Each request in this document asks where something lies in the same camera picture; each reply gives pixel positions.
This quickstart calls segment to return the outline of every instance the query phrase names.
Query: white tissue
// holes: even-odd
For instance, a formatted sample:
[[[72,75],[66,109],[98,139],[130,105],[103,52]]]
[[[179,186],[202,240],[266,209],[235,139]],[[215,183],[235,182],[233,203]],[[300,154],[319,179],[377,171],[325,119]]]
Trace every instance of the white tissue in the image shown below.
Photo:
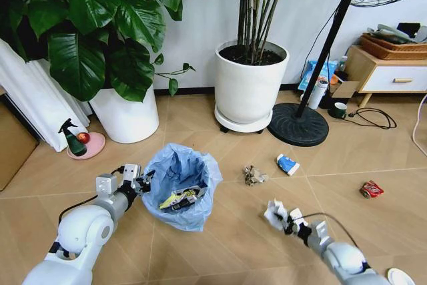
[[[283,220],[280,220],[276,214],[280,215]],[[278,230],[284,230],[288,225],[286,222],[288,212],[283,206],[283,203],[277,201],[276,199],[268,201],[268,206],[266,212],[264,213],[264,217],[267,218],[268,222]]]

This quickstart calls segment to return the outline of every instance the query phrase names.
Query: drawer handle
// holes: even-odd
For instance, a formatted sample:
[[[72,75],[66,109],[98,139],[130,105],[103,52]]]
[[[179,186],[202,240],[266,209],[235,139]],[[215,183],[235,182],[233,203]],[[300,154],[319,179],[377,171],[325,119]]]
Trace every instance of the drawer handle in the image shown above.
[[[394,78],[394,83],[412,83],[412,78]]]

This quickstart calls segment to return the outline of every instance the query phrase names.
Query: blue package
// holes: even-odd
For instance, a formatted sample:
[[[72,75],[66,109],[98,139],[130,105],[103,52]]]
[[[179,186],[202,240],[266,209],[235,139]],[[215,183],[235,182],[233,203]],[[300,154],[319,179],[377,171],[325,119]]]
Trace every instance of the blue package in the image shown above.
[[[149,161],[144,174],[152,170],[155,173],[151,179],[151,190],[142,196],[147,210],[179,230],[201,232],[214,205],[215,188],[222,181],[215,159],[189,147],[167,144]],[[194,185],[206,186],[205,194],[194,204],[178,210],[159,209],[171,192]]]
[[[300,168],[299,163],[294,162],[289,157],[280,154],[277,158],[278,165],[280,168],[287,173],[289,176],[292,176],[298,168]]]
[[[317,60],[309,60],[307,64],[307,70],[304,73],[304,76],[302,77],[302,80],[300,82],[300,85],[298,86],[299,90],[306,90],[308,82],[310,81],[310,78],[312,77],[313,70],[318,63]],[[338,62],[336,60],[329,61],[329,80],[331,80],[332,76],[334,75],[336,66]],[[325,79],[328,78],[328,65],[326,65],[326,62],[323,64],[322,70],[320,72],[319,77],[324,77]]]

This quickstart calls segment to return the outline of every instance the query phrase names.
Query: black fan base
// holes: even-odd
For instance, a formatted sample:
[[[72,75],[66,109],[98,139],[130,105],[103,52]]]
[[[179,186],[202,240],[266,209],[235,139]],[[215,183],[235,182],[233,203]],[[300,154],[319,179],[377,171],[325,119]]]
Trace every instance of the black fan base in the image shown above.
[[[329,126],[318,112],[306,107],[301,118],[295,117],[296,103],[279,103],[273,107],[268,130],[278,139],[294,146],[316,146],[328,136]]]

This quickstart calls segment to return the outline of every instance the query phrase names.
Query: drawer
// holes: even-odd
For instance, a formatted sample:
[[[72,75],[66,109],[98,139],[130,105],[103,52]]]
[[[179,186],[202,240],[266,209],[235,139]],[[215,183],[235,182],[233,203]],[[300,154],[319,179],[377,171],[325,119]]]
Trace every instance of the drawer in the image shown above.
[[[427,91],[427,66],[377,66],[360,91]]]

